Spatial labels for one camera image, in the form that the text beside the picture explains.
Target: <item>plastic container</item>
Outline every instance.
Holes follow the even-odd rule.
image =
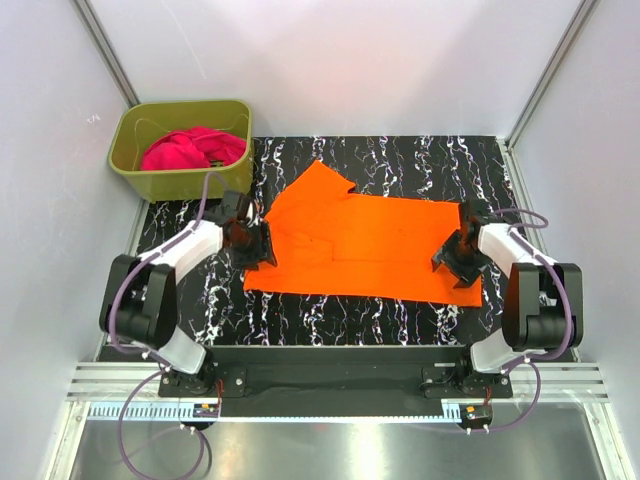
[[[244,155],[228,167],[192,170],[140,171],[142,155],[153,142],[174,130],[192,127],[222,130],[247,141]],[[238,100],[144,103],[126,112],[116,130],[109,164],[138,194],[152,203],[201,198],[207,172],[218,172],[229,187],[248,193],[253,178],[251,110]],[[221,198],[224,189],[215,177],[208,198]]]

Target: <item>red fabric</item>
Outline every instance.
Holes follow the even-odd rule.
[[[212,161],[226,167],[238,161],[247,142],[207,127],[177,130],[151,145],[142,156],[140,170],[210,168]]]

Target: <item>orange shirt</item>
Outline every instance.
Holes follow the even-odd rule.
[[[316,161],[278,195],[265,217],[278,266],[247,271],[244,289],[482,305],[480,281],[456,289],[447,268],[431,271],[431,257],[460,228],[457,203],[354,187]]]

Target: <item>metal floor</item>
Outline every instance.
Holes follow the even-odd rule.
[[[496,405],[495,424],[519,415]],[[166,423],[128,422],[132,451]],[[206,431],[213,462],[194,479],[602,479],[604,475],[577,405],[541,404],[527,422],[503,433],[467,437],[452,425],[318,425],[220,423]],[[173,432],[133,457],[146,475],[176,478],[192,465],[199,447]],[[73,479],[134,478],[120,462],[115,422],[88,422]]]

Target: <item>marble pattern tablecloth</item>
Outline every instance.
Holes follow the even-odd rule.
[[[475,196],[494,209],[515,206],[493,137],[276,137],[254,142],[252,191],[265,210],[314,159],[355,182],[360,193],[447,201]],[[182,229],[197,203],[151,205],[138,251]],[[484,278],[482,308],[244,292],[243,273],[230,268],[223,252],[179,285],[179,323],[205,345],[469,343],[499,327],[506,281],[495,265]]]

